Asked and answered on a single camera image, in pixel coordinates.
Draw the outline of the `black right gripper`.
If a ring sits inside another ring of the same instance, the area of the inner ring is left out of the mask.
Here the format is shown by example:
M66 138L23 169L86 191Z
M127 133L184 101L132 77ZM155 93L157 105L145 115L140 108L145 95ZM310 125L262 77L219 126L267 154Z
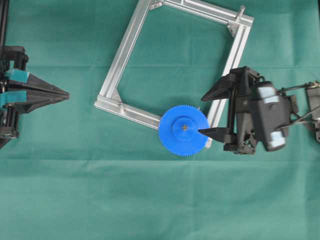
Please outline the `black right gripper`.
M235 154L255 154L258 141L249 100L251 87L259 82L260 74L248 66L234 68L222 76L201 98L201 101L228 99L226 127L199 129L198 132L217 142L224 143L224 150Z

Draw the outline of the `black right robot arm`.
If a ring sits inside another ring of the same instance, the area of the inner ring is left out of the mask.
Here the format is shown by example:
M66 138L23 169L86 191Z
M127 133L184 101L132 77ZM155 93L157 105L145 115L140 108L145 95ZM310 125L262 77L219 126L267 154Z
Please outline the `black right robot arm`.
M286 145L289 128L302 124L320 139L320 83L310 81L275 88L254 69L233 68L202 97L202 101L228 100L225 127L207 127L199 132L223 143L226 152L253 155L258 143L267 152Z

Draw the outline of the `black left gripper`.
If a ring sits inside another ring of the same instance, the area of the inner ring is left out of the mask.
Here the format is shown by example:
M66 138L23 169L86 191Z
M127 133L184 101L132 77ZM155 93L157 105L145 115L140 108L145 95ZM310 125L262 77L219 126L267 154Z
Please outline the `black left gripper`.
M26 71L29 60L22 46L3 46L0 51L0 137L19 137L21 114L68 100L70 94Z

